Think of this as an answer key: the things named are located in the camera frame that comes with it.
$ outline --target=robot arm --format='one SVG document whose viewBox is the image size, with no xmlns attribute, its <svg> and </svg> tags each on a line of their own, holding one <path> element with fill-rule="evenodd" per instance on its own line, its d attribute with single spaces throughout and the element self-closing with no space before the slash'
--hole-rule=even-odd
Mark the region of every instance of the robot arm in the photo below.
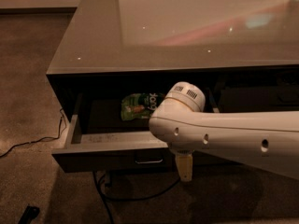
<svg viewBox="0 0 299 224">
<path fill-rule="evenodd" d="M 299 179 L 297 164 L 280 163 L 299 157 L 299 111 L 203 113 L 205 102 L 197 87 L 179 82 L 149 120 L 151 133 L 176 154 L 182 181 L 192 180 L 195 150 Z"/>
</svg>

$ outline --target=floor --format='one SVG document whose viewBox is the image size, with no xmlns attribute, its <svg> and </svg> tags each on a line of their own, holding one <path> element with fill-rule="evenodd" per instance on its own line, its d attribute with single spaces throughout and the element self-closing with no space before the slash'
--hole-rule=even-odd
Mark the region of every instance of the floor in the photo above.
<svg viewBox="0 0 299 224">
<path fill-rule="evenodd" d="M 46 71 L 71 14 L 0 16 L 0 152 L 57 136 L 58 103 Z M 26 206 L 32 223 L 109 223 L 92 173 L 66 174 L 51 156 L 58 140 L 17 147 L 0 159 L 0 223 L 17 223 Z M 176 172 L 116 175 L 106 194 L 149 196 Z M 196 166 L 193 181 L 142 202 L 108 203 L 115 223 L 298 223 L 299 181 L 243 165 Z"/>
</svg>

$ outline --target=green package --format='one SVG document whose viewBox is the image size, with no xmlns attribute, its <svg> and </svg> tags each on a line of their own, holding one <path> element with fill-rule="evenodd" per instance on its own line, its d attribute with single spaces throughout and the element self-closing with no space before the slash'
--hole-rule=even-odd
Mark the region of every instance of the green package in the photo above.
<svg viewBox="0 0 299 224">
<path fill-rule="evenodd" d="M 121 101 L 121 119 L 149 119 L 163 101 L 162 93 L 133 93 Z"/>
</svg>

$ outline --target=power cord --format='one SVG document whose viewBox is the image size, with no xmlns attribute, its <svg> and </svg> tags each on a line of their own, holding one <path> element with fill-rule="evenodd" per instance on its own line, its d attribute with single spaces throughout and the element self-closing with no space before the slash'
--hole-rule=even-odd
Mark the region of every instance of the power cord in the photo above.
<svg viewBox="0 0 299 224">
<path fill-rule="evenodd" d="M 25 145 L 32 145 L 32 144 L 36 144 L 36 143 L 39 143 L 39 142 L 49 142 L 49 141 L 53 141 L 53 140 L 56 140 L 56 139 L 60 139 L 61 135 L 63 134 L 64 130 L 66 129 L 66 121 L 65 121 L 65 117 L 64 117 L 64 113 L 63 113 L 63 109 L 62 108 L 59 110 L 59 112 L 61 113 L 61 117 L 60 117 L 60 120 L 59 120 L 57 137 L 47 137 L 46 136 L 46 137 L 42 137 L 42 138 L 34 140 L 34 141 L 29 141 L 29 142 L 21 143 L 21 144 L 18 144 L 18 145 L 14 145 L 8 151 L 6 151 L 5 153 L 1 154 L 0 158 L 4 158 L 15 147 L 20 147 L 20 146 L 25 146 Z"/>
<path fill-rule="evenodd" d="M 110 219 L 110 223 L 114 224 L 114 220 L 113 220 L 113 216 L 111 214 L 111 211 L 107 205 L 107 201 L 109 202 L 139 202 L 139 201 L 145 201 L 148 199 L 152 199 L 152 198 L 156 198 L 158 196 L 163 195 L 164 193 L 168 192 L 171 188 L 173 188 L 177 183 L 179 183 L 180 178 L 178 180 L 176 180 L 173 184 L 171 184 L 167 189 L 162 190 L 161 192 L 158 192 L 156 194 L 150 195 L 148 197 L 141 197 L 141 198 L 112 198 L 112 197 L 108 197 L 106 196 L 103 192 L 102 192 L 102 185 L 104 184 L 104 178 L 105 175 L 102 175 L 100 177 L 100 179 L 97 181 L 96 180 L 96 172 L 93 172 L 93 181 L 94 181 L 94 185 L 104 203 L 104 206 L 107 210 L 107 213 L 109 215 L 109 219 Z"/>
</svg>

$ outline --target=metal handle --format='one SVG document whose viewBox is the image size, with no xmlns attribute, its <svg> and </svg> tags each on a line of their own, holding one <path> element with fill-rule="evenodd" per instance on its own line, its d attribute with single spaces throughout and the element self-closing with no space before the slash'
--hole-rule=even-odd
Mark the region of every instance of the metal handle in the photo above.
<svg viewBox="0 0 299 224">
<path fill-rule="evenodd" d="M 155 163 L 161 163 L 164 159 L 160 159 L 158 161 L 135 161 L 137 164 L 155 164 Z"/>
</svg>

